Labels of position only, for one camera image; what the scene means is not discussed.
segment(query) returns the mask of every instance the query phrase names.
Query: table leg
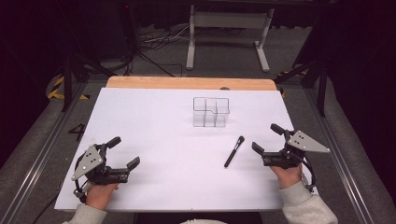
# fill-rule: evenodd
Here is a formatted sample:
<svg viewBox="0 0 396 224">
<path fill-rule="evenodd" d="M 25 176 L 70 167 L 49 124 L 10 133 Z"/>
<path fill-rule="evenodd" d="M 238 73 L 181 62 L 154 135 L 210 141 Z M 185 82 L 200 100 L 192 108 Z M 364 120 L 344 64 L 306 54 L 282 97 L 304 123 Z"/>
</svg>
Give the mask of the table leg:
<svg viewBox="0 0 396 224">
<path fill-rule="evenodd" d="M 270 71 L 270 67 L 268 65 L 268 62 L 267 62 L 267 59 L 265 57 L 264 50 L 262 49 L 262 47 L 264 45 L 265 38 L 267 37 L 268 29 L 270 28 L 273 14 L 274 14 L 274 9 L 273 8 L 269 9 L 268 13 L 266 15 L 266 18 L 265 18 L 264 26 L 262 27 L 262 39 L 260 41 L 255 41 L 257 55 L 259 56 L 259 60 L 260 60 L 260 64 L 262 65 L 263 72 Z"/>
<path fill-rule="evenodd" d="M 187 53 L 187 64 L 186 64 L 186 69 L 187 70 L 192 70 L 192 68 L 194 67 L 194 53 L 195 53 L 194 15 L 195 15 L 195 8 L 194 8 L 194 5 L 191 5 L 191 11 L 190 11 L 190 41 L 189 41 L 189 51 Z"/>
</svg>

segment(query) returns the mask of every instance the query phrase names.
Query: person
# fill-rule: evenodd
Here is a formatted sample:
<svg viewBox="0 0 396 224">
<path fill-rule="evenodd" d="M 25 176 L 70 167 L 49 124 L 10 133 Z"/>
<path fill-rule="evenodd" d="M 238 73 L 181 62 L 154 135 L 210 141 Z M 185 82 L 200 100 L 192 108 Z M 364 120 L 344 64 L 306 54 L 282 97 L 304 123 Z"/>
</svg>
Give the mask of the person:
<svg viewBox="0 0 396 224">
<path fill-rule="evenodd" d="M 332 210 L 321 198 L 309 192 L 302 181 L 302 165 L 283 169 L 272 166 L 271 170 L 276 174 L 279 193 L 283 200 L 283 214 L 290 224 L 315 223 L 335 224 L 338 219 Z M 106 186 L 92 185 L 87 192 L 87 201 L 80 204 L 75 215 L 69 222 L 64 224 L 100 224 L 106 216 L 105 209 L 110 202 L 111 195 L 117 184 Z M 224 224 L 216 220 L 187 220 L 182 224 Z"/>
</svg>

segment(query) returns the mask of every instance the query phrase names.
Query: metal rail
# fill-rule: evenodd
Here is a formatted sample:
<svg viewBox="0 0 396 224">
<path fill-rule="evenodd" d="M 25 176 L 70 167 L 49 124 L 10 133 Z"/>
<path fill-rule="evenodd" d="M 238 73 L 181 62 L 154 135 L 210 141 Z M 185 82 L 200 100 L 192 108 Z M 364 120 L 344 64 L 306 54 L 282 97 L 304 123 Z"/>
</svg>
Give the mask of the metal rail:
<svg viewBox="0 0 396 224">
<path fill-rule="evenodd" d="M 54 145 L 58 139 L 58 136 L 64 126 L 65 122 L 70 116 L 70 112 L 73 110 L 73 107 L 76 105 L 78 101 L 78 97 L 82 94 L 85 89 L 86 83 L 77 83 L 75 90 L 73 92 L 73 101 L 71 105 L 67 108 L 66 111 L 61 113 L 59 118 L 55 122 L 55 126 L 52 129 L 49 137 L 41 148 L 40 153 L 38 154 L 35 162 L 33 163 L 30 170 L 27 172 L 26 177 L 21 184 L 20 189 L 18 190 L 17 194 L 15 195 L 12 203 L 10 204 L 8 210 L 6 211 L 5 215 L 1 219 L 0 223 L 4 224 L 12 224 L 18 218 L 24 204 L 26 203 L 27 199 L 29 198 L 30 194 L 32 193 L 33 188 L 35 187 L 35 183 L 37 182 L 38 178 L 40 177 L 41 173 L 44 170 L 44 167 L 47 164 L 47 161 L 50 158 L 50 155 L 54 149 Z"/>
<path fill-rule="evenodd" d="M 356 214 L 358 215 L 360 222 L 367 224 L 374 223 L 370 212 L 361 196 L 358 186 L 356 185 L 355 179 L 347 168 L 347 163 L 345 162 L 344 157 L 341 154 L 340 147 L 337 145 L 337 142 L 332 135 L 329 123 L 327 122 L 326 118 L 323 118 L 318 112 L 317 100 L 313 90 L 305 89 L 304 91 L 310 106 L 316 111 L 315 115 L 317 117 L 317 120 L 323 132 L 325 133 L 325 136 L 330 144 L 330 148 L 332 149 L 331 155 L 335 167 L 337 168 L 338 173 L 341 176 L 341 179 L 346 188 L 346 192 L 349 195 L 350 201 L 355 208 Z"/>
</svg>

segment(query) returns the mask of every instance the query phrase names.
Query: metal bracket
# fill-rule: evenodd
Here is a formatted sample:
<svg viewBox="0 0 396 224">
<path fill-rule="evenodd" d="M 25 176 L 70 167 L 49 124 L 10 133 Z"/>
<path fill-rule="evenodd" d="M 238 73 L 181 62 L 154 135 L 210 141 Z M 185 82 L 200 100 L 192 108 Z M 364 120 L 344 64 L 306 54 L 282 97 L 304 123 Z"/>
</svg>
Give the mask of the metal bracket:
<svg viewBox="0 0 396 224">
<path fill-rule="evenodd" d="M 296 132 L 296 134 L 290 138 L 290 140 L 288 141 L 288 145 L 292 147 L 297 147 L 302 151 L 324 153 L 330 152 L 329 148 L 323 146 L 321 143 L 315 141 L 313 138 L 301 131 Z"/>
<path fill-rule="evenodd" d="M 85 151 L 81 162 L 72 176 L 72 180 L 75 181 L 76 179 L 79 179 L 81 176 L 87 174 L 102 162 L 103 159 L 96 150 L 96 147 L 90 146 L 88 150 Z"/>
</svg>

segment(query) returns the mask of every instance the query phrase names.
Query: white paper sheet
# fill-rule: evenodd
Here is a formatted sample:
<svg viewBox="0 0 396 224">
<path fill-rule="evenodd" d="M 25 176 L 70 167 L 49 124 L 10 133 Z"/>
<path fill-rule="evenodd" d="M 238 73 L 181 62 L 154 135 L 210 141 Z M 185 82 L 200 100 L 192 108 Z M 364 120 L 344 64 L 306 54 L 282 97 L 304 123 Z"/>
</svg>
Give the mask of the white paper sheet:
<svg viewBox="0 0 396 224">
<path fill-rule="evenodd" d="M 225 128 L 193 127 L 194 97 L 230 101 Z M 77 157 L 115 136 L 106 165 L 125 168 L 140 157 L 108 210 L 124 212 L 260 211 L 281 208 L 276 176 L 251 149 L 254 141 L 279 151 L 284 137 L 271 123 L 293 130 L 278 91 L 147 90 L 103 88 L 55 209 L 74 210 L 79 199 L 71 176 Z M 245 142 L 228 168 L 224 163 L 240 135 Z"/>
</svg>

